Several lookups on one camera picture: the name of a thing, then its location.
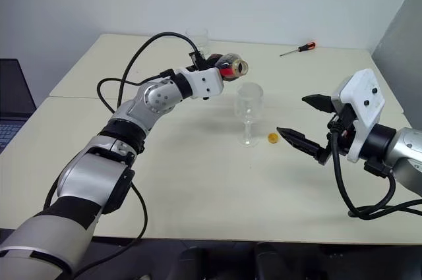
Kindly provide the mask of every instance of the screwdriver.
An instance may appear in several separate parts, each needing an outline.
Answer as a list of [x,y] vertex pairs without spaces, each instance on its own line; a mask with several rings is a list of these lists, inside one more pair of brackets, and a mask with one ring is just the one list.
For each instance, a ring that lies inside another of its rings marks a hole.
[[305,44],[303,46],[298,47],[297,49],[295,49],[294,51],[288,51],[287,53],[281,54],[281,56],[290,54],[290,53],[295,53],[296,51],[301,52],[301,51],[310,51],[311,49],[314,49],[316,46],[315,42],[309,42],[308,44]]

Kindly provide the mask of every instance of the floor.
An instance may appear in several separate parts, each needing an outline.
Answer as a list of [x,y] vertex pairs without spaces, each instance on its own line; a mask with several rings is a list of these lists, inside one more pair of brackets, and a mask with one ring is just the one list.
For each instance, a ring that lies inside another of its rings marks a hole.
[[[10,233],[10,230],[0,230],[0,242]],[[293,270],[293,279],[306,279],[306,272],[316,268],[326,271],[330,280],[422,279],[422,246],[273,245]],[[78,280],[131,280],[147,273],[153,280],[165,280],[179,253],[193,246],[209,249],[213,261],[221,268],[251,268],[248,257],[253,242],[146,239],[108,263],[87,271]],[[92,242],[82,265],[112,254],[118,248]],[[244,277],[230,279],[246,280]]]

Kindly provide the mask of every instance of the laptop screen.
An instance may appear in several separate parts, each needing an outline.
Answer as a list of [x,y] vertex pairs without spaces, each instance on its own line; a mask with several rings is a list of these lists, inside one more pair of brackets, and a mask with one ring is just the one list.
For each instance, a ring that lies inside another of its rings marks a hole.
[[36,107],[17,59],[0,59],[0,117],[30,117]]

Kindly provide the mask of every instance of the laptop keyboard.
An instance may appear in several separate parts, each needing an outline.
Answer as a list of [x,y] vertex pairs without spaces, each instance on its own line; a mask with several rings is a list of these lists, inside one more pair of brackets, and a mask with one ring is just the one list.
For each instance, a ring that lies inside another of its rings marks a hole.
[[0,124],[0,152],[5,149],[21,127],[21,125]]

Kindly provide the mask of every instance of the glass stem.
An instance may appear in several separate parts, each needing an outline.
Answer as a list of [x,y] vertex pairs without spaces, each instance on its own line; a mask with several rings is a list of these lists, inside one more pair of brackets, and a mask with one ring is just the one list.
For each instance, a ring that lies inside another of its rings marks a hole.
[[245,132],[243,134],[243,139],[246,144],[250,144],[252,142],[251,127],[252,127],[252,123],[250,122],[245,123]]

